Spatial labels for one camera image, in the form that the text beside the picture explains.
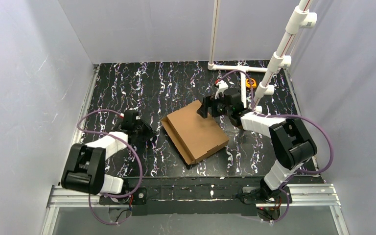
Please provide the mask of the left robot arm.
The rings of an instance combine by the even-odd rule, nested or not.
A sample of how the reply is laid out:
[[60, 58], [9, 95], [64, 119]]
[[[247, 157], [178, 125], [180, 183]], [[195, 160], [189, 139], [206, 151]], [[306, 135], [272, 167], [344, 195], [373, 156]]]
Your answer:
[[141, 160], [134, 147], [137, 142], [146, 142], [154, 136], [152, 127], [141, 118], [139, 111], [126, 110], [123, 114], [115, 112], [122, 119], [112, 131], [100, 132], [96, 141], [75, 143], [71, 146], [61, 178], [61, 186], [92, 195], [104, 194], [113, 198], [125, 198], [135, 193], [143, 178], [140, 171], [135, 188], [126, 187], [125, 180], [105, 174], [105, 162], [111, 156], [129, 149], [135, 156], [139, 168]]

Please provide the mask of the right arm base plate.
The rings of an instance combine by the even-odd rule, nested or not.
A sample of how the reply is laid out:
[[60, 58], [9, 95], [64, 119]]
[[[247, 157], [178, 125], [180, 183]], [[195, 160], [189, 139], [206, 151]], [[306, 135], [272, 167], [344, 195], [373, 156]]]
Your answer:
[[284, 186], [283, 191], [276, 189], [274, 191], [266, 192], [260, 187], [243, 187], [237, 194], [237, 198], [245, 204], [274, 204], [279, 203], [285, 204], [287, 199], [289, 203], [293, 202], [290, 188]]

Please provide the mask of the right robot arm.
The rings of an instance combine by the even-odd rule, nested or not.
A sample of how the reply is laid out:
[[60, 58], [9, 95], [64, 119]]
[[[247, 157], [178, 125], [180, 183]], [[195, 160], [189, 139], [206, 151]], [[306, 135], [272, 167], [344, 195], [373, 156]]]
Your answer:
[[233, 126], [271, 139], [276, 160], [259, 187], [237, 195], [245, 204], [277, 199], [290, 178], [317, 153], [317, 146], [301, 118], [259, 115], [243, 106], [238, 89], [228, 88], [204, 97], [197, 113], [202, 118], [227, 116]]

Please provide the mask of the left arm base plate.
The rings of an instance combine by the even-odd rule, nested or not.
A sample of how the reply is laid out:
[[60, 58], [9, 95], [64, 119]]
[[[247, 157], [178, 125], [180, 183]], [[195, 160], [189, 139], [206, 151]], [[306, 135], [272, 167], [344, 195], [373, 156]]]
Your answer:
[[[137, 185], [136, 178], [125, 178], [121, 194], [127, 194]], [[101, 205], [145, 205], [147, 203], [147, 188], [140, 186], [131, 196], [123, 198], [100, 196], [99, 204]]]

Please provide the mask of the brown cardboard box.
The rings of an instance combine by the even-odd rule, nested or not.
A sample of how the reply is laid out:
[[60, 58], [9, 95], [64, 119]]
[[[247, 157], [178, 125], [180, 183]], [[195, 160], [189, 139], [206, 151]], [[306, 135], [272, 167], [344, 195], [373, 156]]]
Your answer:
[[168, 114], [161, 120], [182, 159], [194, 165], [227, 146], [229, 137], [212, 117], [197, 114], [201, 102], [196, 100]]

